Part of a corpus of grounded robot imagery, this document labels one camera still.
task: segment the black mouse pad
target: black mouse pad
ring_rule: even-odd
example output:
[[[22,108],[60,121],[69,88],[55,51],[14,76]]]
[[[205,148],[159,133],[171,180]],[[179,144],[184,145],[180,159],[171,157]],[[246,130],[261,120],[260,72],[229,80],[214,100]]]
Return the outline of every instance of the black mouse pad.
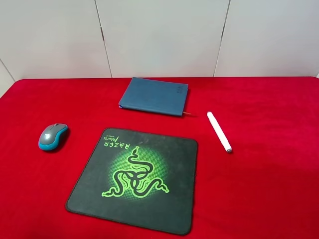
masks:
[[[67,203],[68,211],[164,231],[190,231],[197,142],[109,128]]]

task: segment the pen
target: pen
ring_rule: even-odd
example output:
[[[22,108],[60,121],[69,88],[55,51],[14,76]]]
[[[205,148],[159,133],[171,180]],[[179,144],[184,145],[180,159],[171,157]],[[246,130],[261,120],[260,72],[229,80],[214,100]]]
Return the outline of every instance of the pen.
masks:
[[[225,150],[227,153],[231,153],[233,150],[223,132],[223,130],[221,129],[221,127],[219,126],[216,118],[214,117],[214,115],[212,114],[212,112],[207,112],[207,117],[211,123],[211,125],[213,126],[221,144],[224,146]]]

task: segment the blue and gray mouse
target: blue and gray mouse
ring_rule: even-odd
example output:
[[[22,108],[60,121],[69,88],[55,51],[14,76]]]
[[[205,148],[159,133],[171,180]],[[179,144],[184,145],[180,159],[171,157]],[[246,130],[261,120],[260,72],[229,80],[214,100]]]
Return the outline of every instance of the blue and gray mouse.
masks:
[[[45,151],[55,149],[59,144],[61,134],[67,129],[68,126],[63,123],[49,125],[40,136],[39,148]]]

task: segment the notebook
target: notebook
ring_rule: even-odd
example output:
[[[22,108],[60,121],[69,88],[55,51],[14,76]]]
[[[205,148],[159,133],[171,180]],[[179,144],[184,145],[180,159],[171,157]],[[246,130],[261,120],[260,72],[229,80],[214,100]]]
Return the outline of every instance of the notebook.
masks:
[[[133,77],[119,106],[125,109],[182,116],[188,84]]]

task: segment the green snake logo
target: green snake logo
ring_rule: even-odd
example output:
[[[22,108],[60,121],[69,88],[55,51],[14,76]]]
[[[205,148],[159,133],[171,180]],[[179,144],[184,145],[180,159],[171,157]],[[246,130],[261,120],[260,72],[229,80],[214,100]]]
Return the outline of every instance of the green snake logo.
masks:
[[[107,192],[103,192],[102,197],[120,197],[125,190],[131,190],[132,194],[137,198],[146,197],[153,188],[163,190],[165,193],[169,192],[168,187],[161,178],[153,178],[152,180],[148,178],[155,170],[152,163],[132,160],[139,158],[139,148],[139,146],[136,146],[127,158],[127,162],[131,167],[130,170],[119,169],[115,171],[113,173],[113,181],[116,186],[111,187]]]

